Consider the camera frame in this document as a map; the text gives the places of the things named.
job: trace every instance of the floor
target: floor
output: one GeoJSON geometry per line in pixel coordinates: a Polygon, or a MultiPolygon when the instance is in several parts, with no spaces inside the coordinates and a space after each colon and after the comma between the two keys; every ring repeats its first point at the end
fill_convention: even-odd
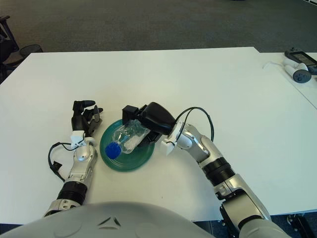
{"type": "Polygon", "coordinates": [[[304,0],[0,0],[20,47],[45,52],[254,46],[317,52],[317,6],[304,0]]]}

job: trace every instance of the white table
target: white table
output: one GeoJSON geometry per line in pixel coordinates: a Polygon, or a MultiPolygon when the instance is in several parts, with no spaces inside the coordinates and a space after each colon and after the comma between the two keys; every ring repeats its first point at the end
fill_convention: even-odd
{"type": "MultiPolygon", "coordinates": [[[[317,59],[317,53],[308,53],[312,58],[317,59]]],[[[261,58],[264,62],[282,63],[285,59],[284,53],[261,53],[261,58]]],[[[297,83],[278,65],[268,65],[265,70],[278,70],[281,75],[290,82],[316,109],[317,109],[317,75],[312,75],[312,78],[307,83],[297,83]]]]}
{"type": "MultiPolygon", "coordinates": [[[[70,141],[74,100],[95,100],[103,124],[126,105],[158,102],[175,117],[205,108],[214,142],[271,214],[317,208],[317,110],[274,67],[263,70],[254,48],[30,55],[0,86],[0,223],[40,218],[62,182],[48,167],[57,142],[70,141]]],[[[201,112],[189,122],[207,136],[201,112]]],[[[56,149],[62,175],[72,153],[56,149]]],[[[138,201],[166,207],[192,221],[220,219],[220,202],[194,159],[159,147],[140,169],[119,173],[98,157],[86,203],[138,201]]]]}

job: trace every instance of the robotic hand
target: robotic hand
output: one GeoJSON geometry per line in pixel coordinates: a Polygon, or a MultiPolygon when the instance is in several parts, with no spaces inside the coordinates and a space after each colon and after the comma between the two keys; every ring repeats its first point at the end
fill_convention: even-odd
{"type": "Polygon", "coordinates": [[[71,149],[67,149],[64,144],[56,143],[49,152],[49,164],[52,171],[58,175],[64,185],[53,201],[44,216],[54,214],[59,211],[68,210],[83,204],[87,189],[91,184],[93,167],[97,160],[96,142],[91,137],[93,132],[102,122],[99,113],[103,111],[97,105],[93,109],[85,109],[93,106],[94,101],[75,101],[73,106],[74,115],[71,119],[73,134],[71,135],[71,149]],[[51,163],[50,154],[54,147],[62,144],[66,150],[75,150],[73,159],[74,164],[70,170],[69,176],[64,180],[58,173],[61,164],[58,162],[51,163]]]}

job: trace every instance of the silver arm segment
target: silver arm segment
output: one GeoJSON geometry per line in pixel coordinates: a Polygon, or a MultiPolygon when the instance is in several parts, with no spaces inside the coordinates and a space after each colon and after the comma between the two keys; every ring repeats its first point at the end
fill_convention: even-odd
{"type": "MultiPolygon", "coordinates": [[[[206,177],[213,184],[217,198],[225,200],[220,211],[230,230],[238,234],[241,228],[252,220],[271,221],[262,202],[242,177],[232,170],[209,138],[201,135],[194,126],[186,124],[182,135],[175,144],[186,150],[198,162],[206,177]]],[[[277,227],[274,223],[271,226],[274,229],[277,227]]]]}
{"type": "Polygon", "coordinates": [[[95,140],[86,137],[74,152],[74,164],[65,180],[63,188],[56,200],[54,200],[44,216],[81,206],[85,200],[86,192],[91,184],[93,168],[97,161],[97,151],[95,140]]]}

